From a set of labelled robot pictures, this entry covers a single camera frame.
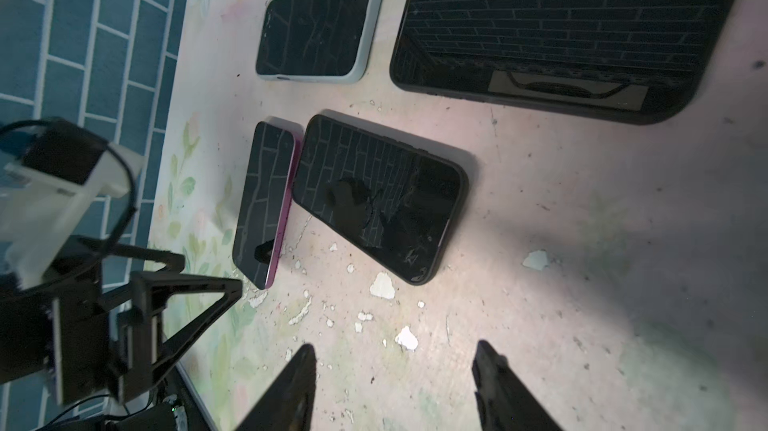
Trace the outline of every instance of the white smartphone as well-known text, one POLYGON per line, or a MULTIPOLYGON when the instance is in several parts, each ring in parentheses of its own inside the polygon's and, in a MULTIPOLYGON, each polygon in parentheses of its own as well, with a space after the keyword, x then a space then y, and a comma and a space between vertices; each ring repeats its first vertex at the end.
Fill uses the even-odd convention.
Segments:
POLYGON ((360 80, 381 1, 270 1, 264 14, 256 74, 267 80, 360 80))

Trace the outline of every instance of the pink smartphone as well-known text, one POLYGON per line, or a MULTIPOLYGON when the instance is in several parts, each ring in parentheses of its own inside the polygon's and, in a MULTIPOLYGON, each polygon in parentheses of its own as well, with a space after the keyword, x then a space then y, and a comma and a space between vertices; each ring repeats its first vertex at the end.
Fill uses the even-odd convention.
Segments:
POLYGON ((273 119, 256 125, 237 217, 232 260, 259 289, 272 286, 291 203, 291 185, 301 154, 301 133, 273 119))

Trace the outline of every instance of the table surface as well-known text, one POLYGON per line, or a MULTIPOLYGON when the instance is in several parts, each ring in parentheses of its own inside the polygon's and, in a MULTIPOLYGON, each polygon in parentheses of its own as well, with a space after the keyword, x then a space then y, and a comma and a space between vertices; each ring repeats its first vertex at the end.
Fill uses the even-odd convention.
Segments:
MULTIPOLYGON (((304 342, 318 357, 313 429, 478 429, 480 339, 564 429, 768 429, 764 0, 737 0, 696 99, 648 127, 396 88, 405 0, 382 1, 360 82, 260 80, 267 1, 190 0, 150 231, 189 272, 244 281, 182 359, 221 431, 304 342), (237 272, 256 123, 306 126, 323 109, 469 156, 465 210, 427 285, 387 273, 394 299, 374 297, 386 271, 296 205, 274 286, 237 272), (522 265, 537 250, 551 261, 542 271, 522 265), (356 333, 361 311, 373 319, 356 333), (405 326, 415 351, 395 343, 405 326)), ((174 297, 166 332, 213 299, 174 297)))

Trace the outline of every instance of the scratch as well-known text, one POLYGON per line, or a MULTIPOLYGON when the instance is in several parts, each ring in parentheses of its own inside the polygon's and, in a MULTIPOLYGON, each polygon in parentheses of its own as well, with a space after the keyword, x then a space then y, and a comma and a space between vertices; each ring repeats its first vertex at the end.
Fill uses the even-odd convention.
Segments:
POLYGON ((494 143, 496 144, 496 154, 498 154, 498 162, 502 162, 502 152, 498 149, 498 134, 496 134, 496 124, 498 120, 493 116, 493 108, 491 108, 491 126, 493 126, 494 143))
POLYGON ((301 242, 301 238, 304 236, 304 231, 306 231, 306 227, 310 224, 310 219, 312 219, 312 214, 310 214, 309 217, 306 218, 306 223, 304 223, 304 226, 301 228, 301 232, 299 233, 299 239, 296 240, 296 244, 293 245, 293 249, 299 249, 299 243, 301 242))

